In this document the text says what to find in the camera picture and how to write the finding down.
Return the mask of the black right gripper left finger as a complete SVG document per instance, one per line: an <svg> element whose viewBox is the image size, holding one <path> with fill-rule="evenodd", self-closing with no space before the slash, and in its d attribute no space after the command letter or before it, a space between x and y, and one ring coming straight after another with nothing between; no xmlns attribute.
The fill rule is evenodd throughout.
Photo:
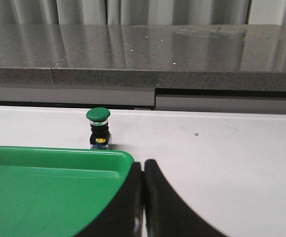
<svg viewBox="0 0 286 237"><path fill-rule="evenodd" d="M119 191L104 210L77 237L140 237L143 224L143 172L131 164Z"/></svg>

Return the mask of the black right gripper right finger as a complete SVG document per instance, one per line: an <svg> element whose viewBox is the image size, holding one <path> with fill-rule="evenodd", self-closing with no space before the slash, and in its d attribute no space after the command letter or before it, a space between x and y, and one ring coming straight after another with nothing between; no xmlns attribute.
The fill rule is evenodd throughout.
<svg viewBox="0 0 286 237"><path fill-rule="evenodd" d="M144 163L144 205L149 237L224 237L176 193L157 162Z"/></svg>

